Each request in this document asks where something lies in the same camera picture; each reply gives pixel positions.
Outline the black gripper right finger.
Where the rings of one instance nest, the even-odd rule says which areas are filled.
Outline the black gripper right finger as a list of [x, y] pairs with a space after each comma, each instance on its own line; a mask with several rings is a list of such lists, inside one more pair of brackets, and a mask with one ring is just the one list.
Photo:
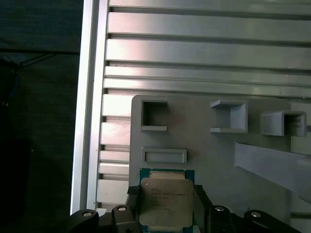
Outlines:
[[260, 210], [242, 217], [221, 205], [213, 205], [201, 185], [194, 186], [193, 217], [202, 233], [299, 233], [290, 225]]

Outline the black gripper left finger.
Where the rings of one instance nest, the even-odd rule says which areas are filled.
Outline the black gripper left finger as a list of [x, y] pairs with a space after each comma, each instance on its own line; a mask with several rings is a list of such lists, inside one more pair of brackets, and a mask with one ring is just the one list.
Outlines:
[[69, 217], [70, 233], [139, 233], [140, 186], [131, 186], [125, 204], [115, 206], [102, 216], [95, 210], [79, 210]]

